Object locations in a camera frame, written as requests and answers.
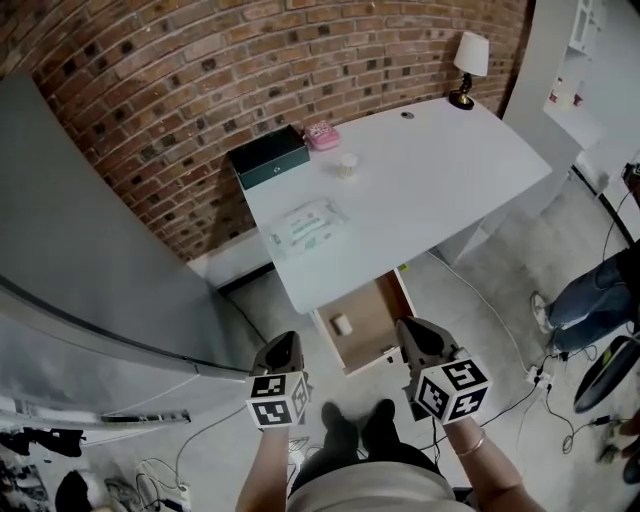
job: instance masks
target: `white lampshade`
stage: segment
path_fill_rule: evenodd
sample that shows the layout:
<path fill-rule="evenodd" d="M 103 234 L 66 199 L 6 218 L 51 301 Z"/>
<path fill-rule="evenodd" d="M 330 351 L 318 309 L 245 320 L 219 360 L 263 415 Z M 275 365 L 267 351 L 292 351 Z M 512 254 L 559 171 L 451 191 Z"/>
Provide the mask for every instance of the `white lampshade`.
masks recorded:
<path fill-rule="evenodd" d="M 489 40 L 473 32 L 463 33 L 460 46 L 458 46 L 458 53 L 456 53 L 453 63 L 465 73 L 487 76 Z"/>

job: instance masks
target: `refrigerator door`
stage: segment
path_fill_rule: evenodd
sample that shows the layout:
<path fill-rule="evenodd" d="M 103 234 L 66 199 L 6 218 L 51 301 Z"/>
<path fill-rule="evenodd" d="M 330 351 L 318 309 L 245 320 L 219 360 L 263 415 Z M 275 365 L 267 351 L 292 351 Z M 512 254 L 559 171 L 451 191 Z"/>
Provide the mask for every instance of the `refrigerator door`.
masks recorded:
<path fill-rule="evenodd" d="M 188 409 L 193 415 L 225 403 L 244 385 L 165 356 L 155 356 L 165 359 L 155 366 L 105 356 L 2 314 L 0 341 L 0 396 L 54 410 L 108 415 Z"/>
<path fill-rule="evenodd" d="M 251 367 L 244 319 L 107 186 L 24 74 L 0 82 L 0 167 L 5 292 L 102 340 Z"/>

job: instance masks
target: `wet wipes package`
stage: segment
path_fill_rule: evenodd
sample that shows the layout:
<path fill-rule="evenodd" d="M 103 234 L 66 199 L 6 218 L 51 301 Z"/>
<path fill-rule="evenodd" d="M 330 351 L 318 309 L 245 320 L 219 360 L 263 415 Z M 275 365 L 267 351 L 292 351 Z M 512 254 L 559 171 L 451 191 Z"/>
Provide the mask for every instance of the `wet wipes package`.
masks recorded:
<path fill-rule="evenodd" d="M 268 227 L 269 240 L 283 258 L 299 256 L 330 241 L 348 222 L 332 199 L 309 201 Z"/>

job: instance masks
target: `black lamp base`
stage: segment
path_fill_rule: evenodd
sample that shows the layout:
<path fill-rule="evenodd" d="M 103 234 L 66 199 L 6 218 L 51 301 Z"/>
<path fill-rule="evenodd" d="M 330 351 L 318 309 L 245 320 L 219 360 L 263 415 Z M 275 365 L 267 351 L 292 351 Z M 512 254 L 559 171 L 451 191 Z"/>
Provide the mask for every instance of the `black lamp base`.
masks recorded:
<path fill-rule="evenodd" d="M 460 89 L 456 89 L 449 93 L 449 103 L 462 110 L 471 110 L 473 108 L 473 100 L 467 96 L 470 90 L 471 75 L 469 73 L 465 73 L 462 77 L 462 85 L 460 86 Z"/>
<path fill-rule="evenodd" d="M 474 106 L 473 100 L 467 96 L 467 93 L 459 90 L 449 93 L 449 103 L 462 110 L 471 110 Z"/>

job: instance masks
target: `white desk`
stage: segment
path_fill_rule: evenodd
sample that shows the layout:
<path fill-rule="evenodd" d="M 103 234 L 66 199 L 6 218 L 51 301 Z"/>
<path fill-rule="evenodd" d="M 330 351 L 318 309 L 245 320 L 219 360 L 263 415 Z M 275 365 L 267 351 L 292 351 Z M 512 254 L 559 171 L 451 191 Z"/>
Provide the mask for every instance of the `white desk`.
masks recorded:
<path fill-rule="evenodd" d="M 414 119 L 404 119 L 411 112 Z M 447 240 L 551 172 L 516 133 L 482 105 L 459 110 L 438 99 L 337 127 L 340 146 L 245 191 L 262 232 L 319 197 L 350 221 L 315 252 L 284 260 L 265 238 L 299 313 L 335 301 Z M 356 181 L 335 173 L 344 153 L 359 157 Z"/>

